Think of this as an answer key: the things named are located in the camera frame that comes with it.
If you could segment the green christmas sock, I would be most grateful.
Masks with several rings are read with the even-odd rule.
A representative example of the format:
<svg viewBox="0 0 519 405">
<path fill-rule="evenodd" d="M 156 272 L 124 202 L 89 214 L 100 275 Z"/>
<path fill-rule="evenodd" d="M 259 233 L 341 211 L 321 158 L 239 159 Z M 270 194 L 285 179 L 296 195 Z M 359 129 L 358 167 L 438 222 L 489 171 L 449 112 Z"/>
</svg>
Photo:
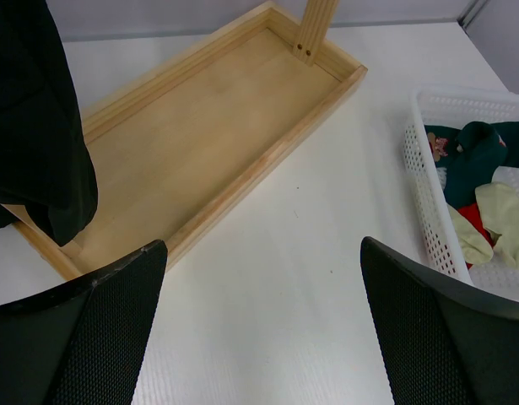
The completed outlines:
<svg viewBox="0 0 519 405">
<path fill-rule="evenodd" d="M 466 147 L 448 166 L 446 202 L 454 208 L 462 208 L 476 201 L 477 187 L 489 184 L 495 170 L 505 163 L 507 148 L 497 135 L 489 135 L 475 145 Z"/>
</svg>

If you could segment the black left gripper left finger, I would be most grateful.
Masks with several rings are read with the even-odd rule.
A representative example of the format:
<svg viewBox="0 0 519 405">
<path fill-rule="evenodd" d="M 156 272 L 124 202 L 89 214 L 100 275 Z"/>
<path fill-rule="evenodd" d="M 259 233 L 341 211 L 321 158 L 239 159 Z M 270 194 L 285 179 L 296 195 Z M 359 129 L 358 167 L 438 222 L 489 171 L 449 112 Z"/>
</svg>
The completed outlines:
<svg viewBox="0 0 519 405">
<path fill-rule="evenodd" d="M 0 305 L 0 404 L 129 404 L 159 302 L 167 248 Z"/>
</svg>

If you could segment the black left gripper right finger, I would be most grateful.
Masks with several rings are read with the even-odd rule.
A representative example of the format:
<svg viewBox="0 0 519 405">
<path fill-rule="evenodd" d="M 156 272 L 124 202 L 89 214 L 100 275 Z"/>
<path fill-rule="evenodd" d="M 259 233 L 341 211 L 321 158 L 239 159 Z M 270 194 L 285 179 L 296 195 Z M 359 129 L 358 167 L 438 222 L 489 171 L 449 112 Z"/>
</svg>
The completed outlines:
<svg viewBox="0 0 519 405">
<path fill-rule="evenodd" d="M 519 302 L 369 236 L 360 267 L 396 404 L 519 404 Z"/>
</svg>

